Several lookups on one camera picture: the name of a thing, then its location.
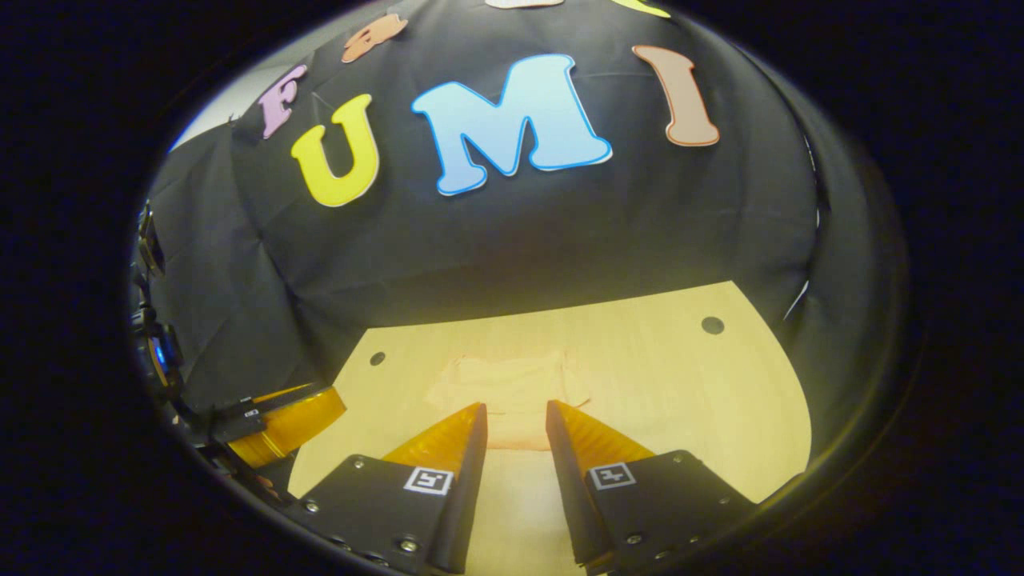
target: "yellow plastic part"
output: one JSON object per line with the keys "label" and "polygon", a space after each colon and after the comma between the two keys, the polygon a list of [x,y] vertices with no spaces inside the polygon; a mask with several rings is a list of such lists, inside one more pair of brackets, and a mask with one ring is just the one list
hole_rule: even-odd
{"label": "yellow plastic part", "polygon": [[480,412],[486,412],[479,410],[481,406],[484,405],[479,402],[470,404],[423,430],[381,459],[407,466],[451,470],[458,479],[476,416]]}
{"label": "yellow plastic part", "polygon": [[669,14],[669,12],[666,12],[665,10],[655,8],[653,6],[648,6],[643,2],[641,2],[640,0],[611,0],[611,1],[614,2],[615,4],[622,4],[627,8],[632,8],[634,10],[639,10],[641,12],[646,12],[648,14],[653,14],[655,16],[662,16],[663,18],[672,17]]}
{"label": "yellow plastic part", "polygon": [[572,408],[564,402],[552,400],[565,422],[572,451],[575,453],[580,476],[594,466],[632,462],[650,458],[654,453],[600,420]]}
{"label": "yellow plastic part", "polygon": [[[303,386],[260,397],[254,402],[258,408],[259,402],[298,387]],[[324,431],[324,428],[344,413],[345,405],[341,402],[338,390],[330,387],[263,414],[263,421],[266,422],[265,430],[229,442],[227,445],[247,464],[258,468],[284,458],[289,452]]]}
{"label": "yellow plastic part", "polygon": [[380,157],[367,118],[367,107],[372,99],[370,94],[359,94],[341,105],[331,116],[331,122],[344,128],[352,149],[352,169],[344,176],[335,176],[328,165],[324,155],[323,139],[327,131],[324,126],[313,126],[292,145],[292,158],[299,161],[309,194],[325,206],[334,208],[348,204],[366,194],[377,179]]}

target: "wooden table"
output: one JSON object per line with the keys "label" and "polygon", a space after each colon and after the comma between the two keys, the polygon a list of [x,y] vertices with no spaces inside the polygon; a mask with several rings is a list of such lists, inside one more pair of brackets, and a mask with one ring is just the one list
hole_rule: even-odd
{"label": "wooden table", "polygon": [[[709,317],[724,330],[705,330]],[[385,360],[372,365],[380,352]],[[550,398],[580,405],[656,454],[692,452],[754,502],[804,471],[810,451],[810,418],[793,367],[732,282],[373,328],[334,385],[348,411],[299,451],[289,485],[296,496],[350,454],[382,457],[472,396],[487,403],[492,434],[470,575],[585,574],[572,560],[545,450]]]}

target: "wooden surface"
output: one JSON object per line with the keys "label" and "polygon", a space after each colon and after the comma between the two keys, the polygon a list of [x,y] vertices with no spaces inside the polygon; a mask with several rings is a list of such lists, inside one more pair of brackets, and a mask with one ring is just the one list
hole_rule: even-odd
{"label": "wooden surface", "polygon": [[[707,317],[725,330],[706,332]],[[378,352],[386,358],[372,366]],[[348,411],[299,451],[289,485],[296,496],[348,455],[381,457],[468,404],[467,395],[485,397],[478,400],[488,403],[502,440],[488,443],[469,575],[585,574],[572,561],[551,452],[539,440],[549,397],[580,405],[656,454],[692,452],[754,502],[803,471],[810,451],[796,374],[731,282],[370,329],[334,385]],[[515,446],[529,449],[508,449]]]}

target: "yellow letter u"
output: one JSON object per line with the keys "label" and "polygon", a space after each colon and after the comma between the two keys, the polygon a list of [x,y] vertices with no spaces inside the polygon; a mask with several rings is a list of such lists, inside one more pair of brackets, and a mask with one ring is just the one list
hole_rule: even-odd
{"label": "yellow letter u", "polygon": [[310,128],[292,145],[292,158],[299,161],[299,169],[306,180],[306,187],[313,200],[325,206],[337,207],[348,204],[366,194],[377,178],[380,157],[377,142],[370,129],[367,107],[370,94],[359,94],[331,116],[331,122],[340,124],[352,149],[352,169],[338,177],[331,171],[324,155],[323,138],[327,131],[324,126]]}

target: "blue letter m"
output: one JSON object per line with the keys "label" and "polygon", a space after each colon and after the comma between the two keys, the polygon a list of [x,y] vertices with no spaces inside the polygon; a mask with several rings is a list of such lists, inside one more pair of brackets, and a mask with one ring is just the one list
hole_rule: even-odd
{"label": "blue letter m", "polygon": [[471,142],[506,176],[519,166],[526,122],[537,146],[529,162],[540,170],[599,164],[611,158],[611,145],[594,134],[580,105],[565,54],[523,58],[509,69],[498,106],[458,82],[432,88],[413,100],[413,112],[427,117],[434,131],[441,177],[437,190],[461,194],[483,186],[487,171],[469,158]]}

